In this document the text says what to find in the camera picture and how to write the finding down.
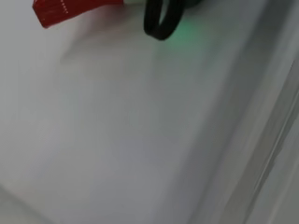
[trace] red fabric tag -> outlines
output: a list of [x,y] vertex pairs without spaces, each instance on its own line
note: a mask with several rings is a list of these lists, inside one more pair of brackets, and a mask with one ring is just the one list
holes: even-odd
[[42,26],[48,28],[104,5],[123,5],[123,0],[35,0],[33,9]]

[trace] red strap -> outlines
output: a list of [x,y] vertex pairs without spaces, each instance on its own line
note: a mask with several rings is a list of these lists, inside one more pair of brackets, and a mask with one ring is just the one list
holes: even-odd
[[33,9],[42,26],[48,28],[104,5],[123,5],[123,0],[35,0]]

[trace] black rubber band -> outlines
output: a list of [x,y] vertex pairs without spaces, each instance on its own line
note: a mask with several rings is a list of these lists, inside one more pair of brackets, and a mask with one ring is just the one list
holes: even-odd
[[169,0],[164,19],[160,23],[163,0],[147,0],[144,19],[146,34],[159,40],[167,39],[177,28],[185,3],[186,0]]

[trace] black device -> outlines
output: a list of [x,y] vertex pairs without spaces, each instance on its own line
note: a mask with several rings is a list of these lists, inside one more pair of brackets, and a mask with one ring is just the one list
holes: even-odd
[[158,40],[166,40],[177,29],[184,10],[203,0],[169,0],[165,16],[161,20],[163,0],[147,0],[144,31]]

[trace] black strap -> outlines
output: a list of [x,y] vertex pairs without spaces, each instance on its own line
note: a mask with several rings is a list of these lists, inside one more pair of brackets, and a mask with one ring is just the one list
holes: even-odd
[[147,0],[144,30],[159,40],[167,39],[177,28],[185,9],[186,0],[169,0],[167,11],[160,23],[163,0]]

